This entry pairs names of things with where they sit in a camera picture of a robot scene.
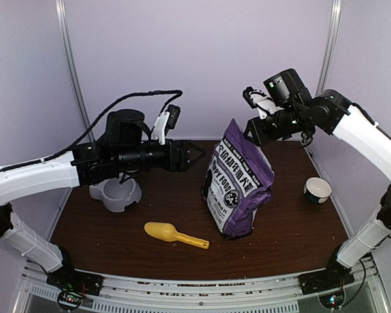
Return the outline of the purple pet food bag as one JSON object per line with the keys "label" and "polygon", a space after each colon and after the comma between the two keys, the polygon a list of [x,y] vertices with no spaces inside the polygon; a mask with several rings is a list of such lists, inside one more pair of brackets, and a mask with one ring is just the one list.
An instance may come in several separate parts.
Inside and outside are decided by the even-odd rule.
{"label": "purple pet food bag", "polygon": [[249,142],[232,119],[214,146],[202,197],[226,239],[252,233],[258,208],[272,198],[274,172],[262,150]]}

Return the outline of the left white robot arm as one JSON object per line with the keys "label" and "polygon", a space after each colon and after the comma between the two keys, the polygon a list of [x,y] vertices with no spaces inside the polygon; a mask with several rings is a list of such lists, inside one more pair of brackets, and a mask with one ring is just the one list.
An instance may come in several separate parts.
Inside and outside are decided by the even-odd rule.
{"label": "left white robot arm", "polygon": [[144,114],[133,109],[111,112],[106,130],[94,143],[77,143],[65,152],[0,166],[0,240],[38,263],[46,273],[73,290],[81,282],[70,256],[26,226],[12,210],[11,201],[55,190],[96,185],[122,174],[160,168],[169,172],[189,170],[206,151],[190,140],[168,140],[181,109],[169,105],[151,130]]}

